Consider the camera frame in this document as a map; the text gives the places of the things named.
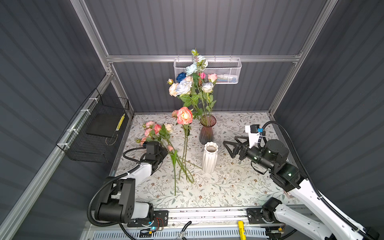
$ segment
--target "white ceramic vase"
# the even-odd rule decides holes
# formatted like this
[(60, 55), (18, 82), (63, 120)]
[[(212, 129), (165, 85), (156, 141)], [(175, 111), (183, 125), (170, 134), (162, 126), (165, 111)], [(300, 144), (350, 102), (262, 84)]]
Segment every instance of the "white ceramic vase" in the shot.
[(214, 142), (207, 142), (204, 145), (202, 168), (206, 173), (213, 173), (217, 163), (218, 146)]

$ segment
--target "wire mesh basket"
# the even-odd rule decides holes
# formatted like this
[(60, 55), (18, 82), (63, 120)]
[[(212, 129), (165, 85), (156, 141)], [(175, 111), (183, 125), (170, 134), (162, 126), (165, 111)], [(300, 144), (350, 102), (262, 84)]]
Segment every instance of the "wire mesh basket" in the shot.
[[(185, 73), (185, 68), (190, 66), (192, 61), (183, 61), (175, 58), (173, 67), (175, 79), (180, 73)], [(216, 84), (236, 84), (239, 82), (241, 61), (239, 58), (231, 58), (229, 61), (208, 61), (208, 66), (204, 69), (205, 81), (208, 81), (209, 74), (217, 74)]]
[[(87, 109), (80, 110), (81, 117), (73, 127), (69, 128), (68, 124), (56, 145), (71, 160), (101, 163), (114, 161), (129, 121), (128, 111), (128, 99), (99, 94)], [(117, 119), (116, 128), (109, 131), (110, 136), (90, 134), (90, 128), (100, 116)], [(68, 131), (69, 136), (63, 141), (62, 138)]]

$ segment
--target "yellow label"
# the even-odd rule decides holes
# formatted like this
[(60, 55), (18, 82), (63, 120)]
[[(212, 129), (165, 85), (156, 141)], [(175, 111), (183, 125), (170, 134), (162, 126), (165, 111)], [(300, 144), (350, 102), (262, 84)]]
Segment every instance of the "yellow label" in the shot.
[(120, 118), (120, 121), (119, 121), (118, 127), (116, 128), (116, 131), (119, 131), (119, 130), (120, 130), (120, 127), (121, 127), (122, 122), (124, 121), (124, 118), (125, 118), (125, 113), (124, 113), (123, 116)]

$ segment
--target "dark blue rose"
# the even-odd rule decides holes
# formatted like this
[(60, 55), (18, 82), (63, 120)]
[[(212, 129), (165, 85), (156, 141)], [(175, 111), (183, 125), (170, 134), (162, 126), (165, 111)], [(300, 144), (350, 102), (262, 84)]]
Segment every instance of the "dark blue rose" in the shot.
[(180, 74), (177, 76), (175, 82), (179, 83), (179, 82), (181, 82), (182, 80), (184, 80), (184, 78), (186, 78), (186, 77), (187, 77), (186, 73), (180, 73)]

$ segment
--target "purple glass vase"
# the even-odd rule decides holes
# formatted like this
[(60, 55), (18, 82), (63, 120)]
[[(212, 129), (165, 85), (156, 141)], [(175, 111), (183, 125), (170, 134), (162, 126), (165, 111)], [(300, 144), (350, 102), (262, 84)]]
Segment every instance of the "purple glass vase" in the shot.
[(207, 142), (213, 142), (214, 130), (213, 126), (216, 124), (216, 118), (210, 115), (204, 116), (204, 119), (200, 121), (203, 126), (200, 131), (199, 141), (205, 145)]

